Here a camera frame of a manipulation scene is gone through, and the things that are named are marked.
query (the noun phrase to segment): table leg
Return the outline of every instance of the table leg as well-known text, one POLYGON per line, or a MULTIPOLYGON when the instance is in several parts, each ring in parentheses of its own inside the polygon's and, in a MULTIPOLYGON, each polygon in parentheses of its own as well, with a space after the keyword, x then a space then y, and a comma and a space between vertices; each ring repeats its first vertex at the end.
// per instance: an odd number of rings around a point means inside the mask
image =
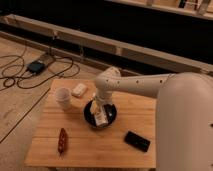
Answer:
POLYGON ((49 171, 58 171, 55 167, 48 167, 49 171))

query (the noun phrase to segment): small white box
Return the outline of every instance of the small white box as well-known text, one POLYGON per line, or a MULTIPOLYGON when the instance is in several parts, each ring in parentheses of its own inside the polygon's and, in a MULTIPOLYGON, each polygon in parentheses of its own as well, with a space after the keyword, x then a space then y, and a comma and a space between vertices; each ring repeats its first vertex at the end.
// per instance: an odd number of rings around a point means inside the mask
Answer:
POLYGON ((71 92, 71 94, 75 97, 81 97, 87 90, 87 86, 85 84, 79 83, 71 92))

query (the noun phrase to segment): wooden board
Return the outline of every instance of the wooden board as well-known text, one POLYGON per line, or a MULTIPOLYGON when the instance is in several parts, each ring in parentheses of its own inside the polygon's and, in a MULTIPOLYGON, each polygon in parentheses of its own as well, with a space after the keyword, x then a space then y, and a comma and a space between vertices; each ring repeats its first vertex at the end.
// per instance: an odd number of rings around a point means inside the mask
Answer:
POLYGON ((41 120, 32 139, 26 165, 47 167, 155 168, 155 99, 114 92, 118 111, 116 121, 104 130, 94 130, 84 120, 83 110, 95 87, 91 80, 53 81, 41 120), (54 100, 58 87, 72 90, 78 83, 89 89, 80 99, 72 97, 72 107, 64 112, 54 100), (61 128, 68 133, 68 150, 59 156, 58 136, 61 128), (133 131, 149 140, 147 153, 124 143, 125 134, 133 131))

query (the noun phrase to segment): charger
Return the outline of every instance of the charger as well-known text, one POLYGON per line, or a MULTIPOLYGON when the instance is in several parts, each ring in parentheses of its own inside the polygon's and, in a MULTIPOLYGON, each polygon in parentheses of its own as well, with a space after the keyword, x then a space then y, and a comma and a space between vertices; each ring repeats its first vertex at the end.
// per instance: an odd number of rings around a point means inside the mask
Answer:
POLYGON ((33 61, 27 66, 27 71, 33 74, 40 74, 45 69, 45 64, 39 61, 33 61))
POLYGON ((51 65, 53 62, 55 62, 55 58, 48 53, 44 53, 37 60, 31 62, 27 66, 27 71, 36 75, 40 74, 47 67, 49 67, 49 65, 51 65))

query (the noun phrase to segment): floor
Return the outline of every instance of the floor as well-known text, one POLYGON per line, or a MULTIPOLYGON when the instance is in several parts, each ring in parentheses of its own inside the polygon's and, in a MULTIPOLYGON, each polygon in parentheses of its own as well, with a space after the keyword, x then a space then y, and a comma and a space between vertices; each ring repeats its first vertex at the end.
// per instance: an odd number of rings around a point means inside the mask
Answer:
MULTIPOLYGON (((15 42, 0 38, 0 56, 21 54, 24 46, 15 42)), ((38 58, 43 52, 27 47, 24 55, 26 63, 38 58)), ((0 66, 11 61, 12 59, 1 59, 0 66)), ((74 78, 95 78, 101 70, 76 63, 80 66, 80 73, 74 78)), ((65 64, 54 64, 51 69, 60 71, 65 64)), ((73 67, 67 75, 76 72, 76 67, 73 67)), ((7 74, 12 74, 13 69, 8 70, 7 74)), ((38 78, 24 82, 24 85, 35 85, 45 78, 49 77, 51 73, 45 71, 38 78)), ((31 138, 36 129, 36 125, 41 116, 42 107, 45 102, 45 97, 32 109, 30 108, 38 101, 44 92, 49 88, 53 79, 49 80, 44 85, 22 90, 17 86, 13 86, 7 90, 0 91, 0 170, 13 171, 46 171, 47 168, 27 167, 24 165, 24 160, 31 144, 31 138)), ((58 170, 78 170, 69 168, 58 168, 58 170)), ((112 169, 112 170, 130 170, 130 169, 112 169)))

